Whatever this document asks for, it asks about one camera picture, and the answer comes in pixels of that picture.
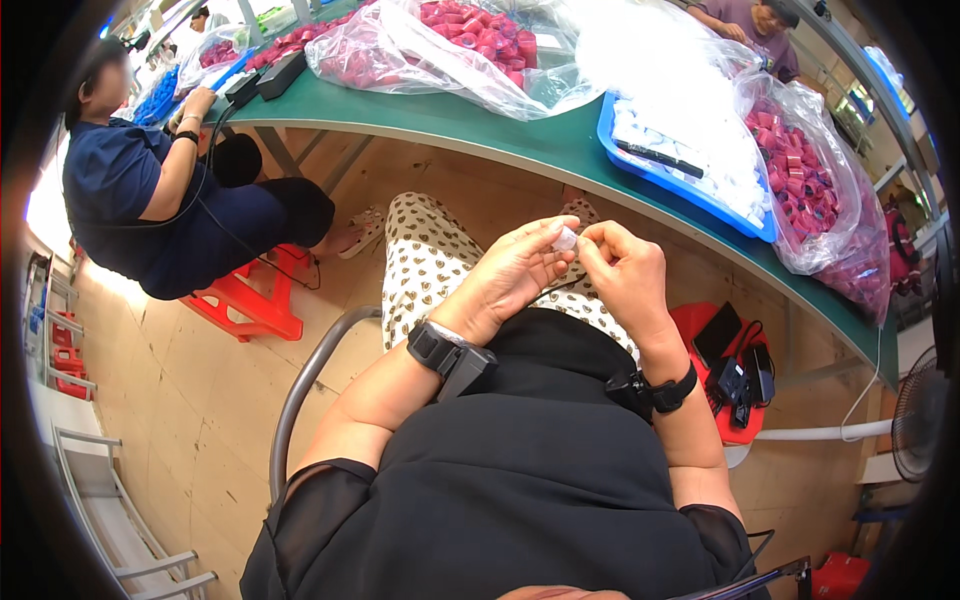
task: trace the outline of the foot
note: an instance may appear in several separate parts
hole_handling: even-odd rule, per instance
[[[353,247],[363,238],[363,227],[355,225],[349,228],[330,228],[324,239],[310,251],[318,258],[332,256]]]

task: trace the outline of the black marker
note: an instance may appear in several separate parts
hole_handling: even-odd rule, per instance
[[[679,158],[674,158],[664,153],[657,152],[656,150],[650,150],[649,148],[643,148],[642,146],[637,146],[637,144],[631,144],[630,142],[625,142],[622,139],[615,139],[613,141],[616,144],[616,147],[620,150],[634,155],[640,156],[641,158],[647,158],[648,160],[653,160],[660,164],[665,164],[668,167],[673,167],[678,171],[692,175],[693,177],[702,179],[704,176],[704,170],[700,167],[693,166],[685,160],[680,160]]]

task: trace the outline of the green workbench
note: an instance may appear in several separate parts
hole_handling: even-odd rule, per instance
[[[428,144],[497,160],[585,189],[726,256],[829,324],[859,356],[824,366],[796,383],[856,368],[861,360],[873,369],[877,330],[864,322],[851,302],[811,277],[791,275],[769,244],[745,237],[675,194],[614,167],[596,140],[601,102],[598,98],[565,114],[523,123],[453,94],[403,96],[347,89],[323,82],[307,69],[282,96],[270,102],[257,97],[227,123],[256,127],[288,176],[300,174],[299,162],[280,142],[276,127],[356,132]],[[215,120],[219,108],[222,105],[215,107],[208,119]],[[888,386],[898,380],[897,330],[892,317],[882,332],[879,376]]]

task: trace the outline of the purple t-shirt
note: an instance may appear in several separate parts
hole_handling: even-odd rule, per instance
[[[750,14],[753,5],[751,0],[703,0],[692,6],[724,23],[739,25],[743,33],[753,41],[752,49],[764,60],[763,70],[777,73],[780,80],[787,83],[800,75],[797,55],[790,47],[790,38],[786,33],[762,36],[756,30],[754,18]]]

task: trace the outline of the small white plastic part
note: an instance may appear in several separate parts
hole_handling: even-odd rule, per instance
[[[553,243],[553,249],[557,252],[566,252],[573,250],[573,247],[576,245],[577,234],[573,232],[573,229],[564,225],[564,230],[560,232],[560,237]]]

